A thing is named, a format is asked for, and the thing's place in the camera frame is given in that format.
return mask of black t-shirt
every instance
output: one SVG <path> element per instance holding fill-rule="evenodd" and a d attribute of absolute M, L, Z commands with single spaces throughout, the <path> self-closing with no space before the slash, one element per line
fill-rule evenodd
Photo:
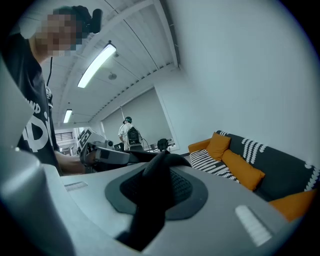
<path fill-rule="evenodd" d="M 2 55 L 13 80 L 33 108 L 33 115 L 22 132 L 18 147 L 33 153 L 43 164 L 55 166 L 60 172 L 54 152 L 59 151 L 59 146 L 52 121 L 52 105 L 48 103 L 52 95 L 29 41 L 21 34 L 10 36 Z"/>

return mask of black backpack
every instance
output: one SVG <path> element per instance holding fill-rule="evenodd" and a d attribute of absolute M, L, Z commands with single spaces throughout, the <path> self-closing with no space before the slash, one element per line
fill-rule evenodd
<path fill-rule="evenodd" d="M 128 138 L 128 141 L 129 141 L 129 145 L 141 144 L 140 138 L 139 138 L 139 132 L 134 127 L 131 127 L 128 130 L 127 138 Z"/>
<path fill-rule="evenodd" d="M 162 152 L 162 150 L 167 150 L 167 148 L 169 147 L 169 143 L 168 140 L 166 138 L 162 138 L 158 141 L 158 149 Z"/>

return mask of white wall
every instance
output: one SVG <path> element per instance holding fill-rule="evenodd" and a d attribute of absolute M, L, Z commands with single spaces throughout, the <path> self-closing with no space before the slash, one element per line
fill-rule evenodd
<path fill-rule="evenodd" d="M 103 126 L 101 121 L 97 121 L 95 123 L 90 124 L 90 128 L 95 131 L 97 134 L 101 135 L 102 137 L 105 137 L 105 133 L 103 131 Z"/>
<path fill-rule="evenodd" d="M 154 89 L 124 105 L 122 111 L 124 117 L 132 118 L 132 124 L 149 145 L 163 138 L 172 138 L 164 111 Z M 106 138 L 115 144 L 121 142 L 118 132 L 123 120 L 121 110 L 118 109 L 102 121 Z"/>
<path fill-rule="evenodd" d="M 207 129 L 205 104 L 197 87 L 192 85 L 183 70 L 175 69 L 154 82 L 174 141 L 180 149 L 175 154 L 188 153 L 188 145 L 210 138 L 213 128 Z"/>
<path fill-rule="evenodd" d="M 207 102 L 199 139 L 223 130 L 320 167 L 319 62 L 286 9 L 275 1 L 167 2 L 181 64 Z"/>

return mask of hand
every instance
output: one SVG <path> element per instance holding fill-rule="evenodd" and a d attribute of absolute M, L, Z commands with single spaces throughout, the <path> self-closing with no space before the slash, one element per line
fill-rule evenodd
<path fill-rule="evenodd" d="M 96 150 L 90 152 L 85 156 L 85 163 L 89 166 L 92 166 L 96 163 L 95 158 L 96 158 Z"/>

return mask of black and white pillow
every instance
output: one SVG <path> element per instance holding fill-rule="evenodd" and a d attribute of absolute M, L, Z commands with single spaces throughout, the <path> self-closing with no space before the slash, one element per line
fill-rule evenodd
<path fill-rule="evenodd" d="M 222 161 L 214 160 L 206 149 L 201 149 L 190 154 L 192 168 L 203 172 L 222 176 L 239 183 L 239 180 L 233 176 L 229 168 Z"/>

